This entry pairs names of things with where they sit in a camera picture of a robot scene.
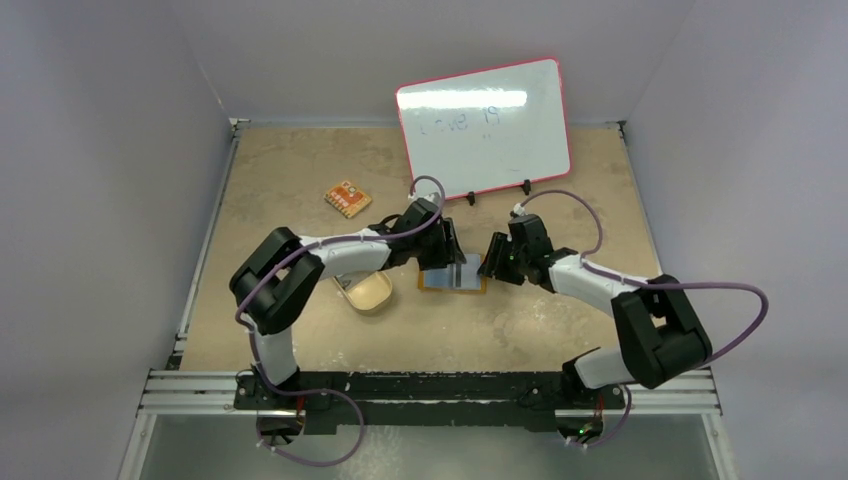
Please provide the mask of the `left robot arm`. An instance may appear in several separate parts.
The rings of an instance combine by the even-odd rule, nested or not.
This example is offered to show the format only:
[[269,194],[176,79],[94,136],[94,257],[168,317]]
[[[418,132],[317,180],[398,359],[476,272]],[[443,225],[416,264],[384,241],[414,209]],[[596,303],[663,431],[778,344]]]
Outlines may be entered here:
[[347,235],[311,237],[274,229],[229,281],[235,320],[248,332],[254,370],[262,378],[260,397],[275,409],[297,399],[292,327],[320,282],[385,271],[409,260],[422,271],[465,261],[453,221],[431,199],[418,198],[403,213]]

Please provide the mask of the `yellow leather card holder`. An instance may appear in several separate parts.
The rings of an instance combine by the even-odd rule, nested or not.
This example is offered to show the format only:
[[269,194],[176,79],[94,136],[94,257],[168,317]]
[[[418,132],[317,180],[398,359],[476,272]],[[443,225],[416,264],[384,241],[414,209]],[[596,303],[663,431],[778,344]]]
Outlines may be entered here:
[[484,294],[486,292],[486,279],[477,274],[478,267],[483,257],[480,254],[467,254],[466,261],[462,267],[462,286],[454,289],[454,265],[450,264],[442,269],[420,271],[418,277],[418,289],[422,291],[462,293],[462,294]]

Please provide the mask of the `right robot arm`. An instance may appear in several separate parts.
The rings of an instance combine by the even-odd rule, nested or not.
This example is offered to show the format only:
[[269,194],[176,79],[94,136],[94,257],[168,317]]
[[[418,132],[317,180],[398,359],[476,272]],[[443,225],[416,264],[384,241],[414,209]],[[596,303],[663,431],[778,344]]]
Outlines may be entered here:
[[511,219],[508,228],[493,234],[479,275],[514,285],[530,282],[614,321],[617,346],[595,348],[564,363],[561,392],[569,404],[584,407],[608,385],[655,388],[712,355],[711,340],[676,278],[622,279],[573,249],[554,248],[535,214]]

